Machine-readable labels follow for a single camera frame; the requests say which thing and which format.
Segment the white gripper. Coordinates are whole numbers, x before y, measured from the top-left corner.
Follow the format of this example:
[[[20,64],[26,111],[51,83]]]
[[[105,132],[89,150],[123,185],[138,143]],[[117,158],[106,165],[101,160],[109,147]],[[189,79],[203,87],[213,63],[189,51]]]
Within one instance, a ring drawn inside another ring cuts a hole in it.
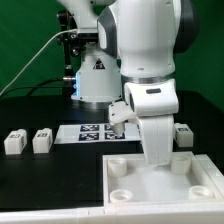
[[[146,163],[152,167],[167,165],[173,150],[173,116],[139,118],[138,124]]]

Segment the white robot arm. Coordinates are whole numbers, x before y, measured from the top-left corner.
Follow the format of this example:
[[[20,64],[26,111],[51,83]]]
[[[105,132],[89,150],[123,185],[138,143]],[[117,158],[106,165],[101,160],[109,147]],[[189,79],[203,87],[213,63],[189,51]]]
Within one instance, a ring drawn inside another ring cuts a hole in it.
[[[72,99],[108,107],[114,133],[139,127],[145,160],[171,160],[178,112],[173,55],[198,33],[191,0],[57,0],[76,24],[71,49],[81,56]]]

